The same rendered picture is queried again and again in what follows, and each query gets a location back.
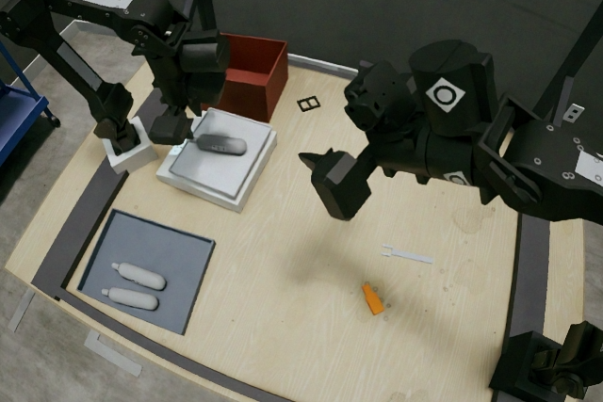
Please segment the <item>black rectangular buckle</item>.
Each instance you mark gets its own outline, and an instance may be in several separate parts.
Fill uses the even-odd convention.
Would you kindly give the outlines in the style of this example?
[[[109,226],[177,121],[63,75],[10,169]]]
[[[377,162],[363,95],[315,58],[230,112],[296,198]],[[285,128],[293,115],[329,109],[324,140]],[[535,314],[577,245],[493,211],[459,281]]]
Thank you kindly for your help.
[[[313,105],[313,106],[311,106],[311,104],[310,104],[309,100],[312,100],[312,99],[315,99],[315,101],[316,101],[317,105]],[[302,102],[307,102],[307,104],[309,105],[309,107],[307,107],[307,108],[303,108],[303,107],[302,107],[302,104],[301,104]],[[316,95],[315,95],[315,96],[308,97],[308,98],[304,98],[304,99],[301,99],[301,100],[298,100],[298,101],[297,101],[297,103],[298,103],[299,107],[301,108],[301,111],[302,111],[302,112],[305,112],[305,111],[308,111],[308,110],[311,110],[311,109],[314,109],[314,108],[321,107],[321,104],[319,103],[319,101],[318,101],[318,99],[317,99]]]

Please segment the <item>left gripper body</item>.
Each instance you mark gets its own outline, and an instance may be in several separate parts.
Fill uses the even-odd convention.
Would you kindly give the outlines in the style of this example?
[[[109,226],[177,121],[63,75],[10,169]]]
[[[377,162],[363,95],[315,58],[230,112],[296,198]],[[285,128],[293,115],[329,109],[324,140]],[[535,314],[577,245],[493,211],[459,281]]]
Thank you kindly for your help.
[[[367,179],[378,166],[386,177],[402,171],[414,174],[420,185],[428,183],[432,177],[426,150],[431,129],[424,114],[415,117],[410,123],[416,128],[403,139],[368,143],[356,158],[344,151],[329,153],[312,171],[310,181],[330,217],[350,221],[357,214],[372,194]]]

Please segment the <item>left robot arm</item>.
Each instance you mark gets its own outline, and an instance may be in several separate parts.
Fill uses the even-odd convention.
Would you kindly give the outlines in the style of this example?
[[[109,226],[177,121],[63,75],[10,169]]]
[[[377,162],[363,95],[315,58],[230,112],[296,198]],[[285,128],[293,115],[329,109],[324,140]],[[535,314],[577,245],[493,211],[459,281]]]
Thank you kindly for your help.
[[[421,103],[386,60],[346,85],[345,112],[369,143],[403,139],[416,128],[411,119],[425,114],[432,178],[477,187],[482,205],[500,196],[521,214],[603,226],[603,158],[507,92],[497,101],[490,53],[462,40],[441,40],[415,51],[409,65]],[[589,386],[603,381],[603,330],[588,321],[571,324],[562,349],[546,350],[553,349],[538,345],[528,381],[581,400]]]

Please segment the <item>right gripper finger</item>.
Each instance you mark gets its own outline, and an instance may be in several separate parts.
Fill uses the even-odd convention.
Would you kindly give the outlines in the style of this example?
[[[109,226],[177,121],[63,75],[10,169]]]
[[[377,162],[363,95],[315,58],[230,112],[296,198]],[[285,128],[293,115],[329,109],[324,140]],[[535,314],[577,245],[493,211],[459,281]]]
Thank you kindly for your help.
[[[194,115],[196,117],[201,117],[203,114],[202,111],[202,103],[200,102],[195,102],[192,100],[192,104],[188,105],[188,107],[190,108],[190,110],[194,113]]]
[[[186,137],[187,139],[194,138],[192,130],[191,130],[191,125],[192,125],[193,121],[194,121],[194,118],[188,118],[188,130],[189,130],[189,128],[190,128],[190,130],[187,133],[187,137]]]

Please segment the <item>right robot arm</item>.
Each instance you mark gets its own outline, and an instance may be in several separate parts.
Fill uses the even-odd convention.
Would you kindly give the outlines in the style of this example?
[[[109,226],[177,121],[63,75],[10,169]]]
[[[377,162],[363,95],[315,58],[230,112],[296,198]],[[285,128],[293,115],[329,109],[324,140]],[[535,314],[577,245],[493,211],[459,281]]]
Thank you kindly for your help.
[[[141,143],[127,119],[132,93],[120,82],[105,82],[57,33],[50,11],[113,29],[121,40],[136,45],[131,56],[145,56],[157,80],[190,72],[181,88],[184,105],[192,99],[220,103],[230,41],[218,29],[190,31],[193,22],[169,0],[9,0],[0,9],[0,33],[37,51],[88,101],[90,114],[100,123],[93,133],[109,139],[116,156]],[[175,28],[165,35],[171,24]]]

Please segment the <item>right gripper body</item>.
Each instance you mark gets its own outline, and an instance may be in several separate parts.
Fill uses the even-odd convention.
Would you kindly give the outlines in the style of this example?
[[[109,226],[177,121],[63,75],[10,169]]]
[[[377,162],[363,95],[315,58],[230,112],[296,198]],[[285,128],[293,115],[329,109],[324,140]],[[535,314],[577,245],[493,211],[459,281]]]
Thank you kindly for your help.
[[[188,133],[187,105],[184,105],[181,95],[183,80],[188,79],[190,72],[182,71],[176,77],[160,81],[154,79],[154,88],[160,88],[162,96],[160,103],[169,105],[169,116],[157,116],[149,132],[149,138],[155,145],[181,146],[185,143]],[[186,120],[187,119],[187,120]]]

